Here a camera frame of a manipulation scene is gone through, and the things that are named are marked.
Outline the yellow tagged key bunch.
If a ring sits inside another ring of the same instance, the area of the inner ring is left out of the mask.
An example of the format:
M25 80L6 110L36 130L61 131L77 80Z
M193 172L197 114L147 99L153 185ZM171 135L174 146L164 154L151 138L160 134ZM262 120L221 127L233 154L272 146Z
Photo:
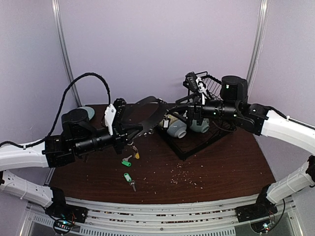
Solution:
M138 148L136 147L135 143L131 142L131 143L128 143L128 145L130 146L130 148L133 151L133 154L132 154L133 158L140 159L140 154L139 154Z

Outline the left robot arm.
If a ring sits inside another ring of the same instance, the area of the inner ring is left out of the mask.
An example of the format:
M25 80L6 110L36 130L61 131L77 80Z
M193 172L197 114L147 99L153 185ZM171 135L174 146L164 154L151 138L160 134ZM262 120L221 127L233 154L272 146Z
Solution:
M59 188L41 186L11 172L12 169L41 167L57 168L75 162L94 151L113 147L117 153L134 138L147 131L145 121L125 122L114 106L104 112L105 126L95 128L87 110L79 108L62 115L63 131L32 143L0 145L0 190L53 211L59 218L71 213L64 193Z

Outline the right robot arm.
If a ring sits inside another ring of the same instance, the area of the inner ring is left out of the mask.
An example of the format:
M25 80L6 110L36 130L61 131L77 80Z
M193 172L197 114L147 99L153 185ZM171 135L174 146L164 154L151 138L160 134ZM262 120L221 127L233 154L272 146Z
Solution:
M315 128L284 115L274 107L248 103L248 82L243 78L224 76L220 84L220 99L215 100L204 88L203 78L188 73L184 85L199 99L177 105L168 113L188 124L194 119L225 120L252 134L285 141L311 154L298 170L261 190L252 212L262 217L284 198L307 186L314 187Z

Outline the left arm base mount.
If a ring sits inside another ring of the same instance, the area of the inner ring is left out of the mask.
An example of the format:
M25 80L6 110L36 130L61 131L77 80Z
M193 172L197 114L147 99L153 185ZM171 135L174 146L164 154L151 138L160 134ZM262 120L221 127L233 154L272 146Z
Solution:
M70 205L66 203L64 192L55 187L50 187L52 191L52 204L44 208L45 213L54 220L54 227L57 227L57 233L65 230L69 233L75 223L85 223L88 209L86 207Z

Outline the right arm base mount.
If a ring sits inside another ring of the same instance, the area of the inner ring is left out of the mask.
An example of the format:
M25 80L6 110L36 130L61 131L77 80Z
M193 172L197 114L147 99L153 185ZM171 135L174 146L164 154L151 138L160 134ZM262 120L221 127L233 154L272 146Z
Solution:
M276 205L266 198L269 187L270 184L262 188L254 204L238 206L235 208L239 223L259 219L269 216L270 213L278 212Z

